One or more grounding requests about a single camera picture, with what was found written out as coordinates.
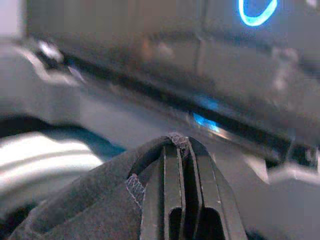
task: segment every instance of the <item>gray fabric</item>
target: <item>gray fabric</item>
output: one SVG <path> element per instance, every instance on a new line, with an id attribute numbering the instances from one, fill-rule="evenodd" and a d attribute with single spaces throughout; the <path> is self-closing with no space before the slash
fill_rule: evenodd
<path id="1" fill-rule="evenodd" d="M 169 137 L 127 151 L 32 210 L 10 240 L 139 239 L 144 186 Z"/>

